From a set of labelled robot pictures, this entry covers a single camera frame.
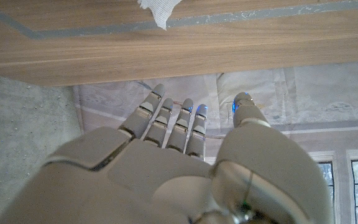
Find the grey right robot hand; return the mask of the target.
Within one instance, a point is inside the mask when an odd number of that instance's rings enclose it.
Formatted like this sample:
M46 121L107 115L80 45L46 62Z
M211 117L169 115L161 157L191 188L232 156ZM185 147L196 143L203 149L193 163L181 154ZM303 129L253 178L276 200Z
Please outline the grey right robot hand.
M102 127L48 156L0 223L332 223L318 164L267 122L248 93L214 164L207 107L173 102L157 85L117 129Z

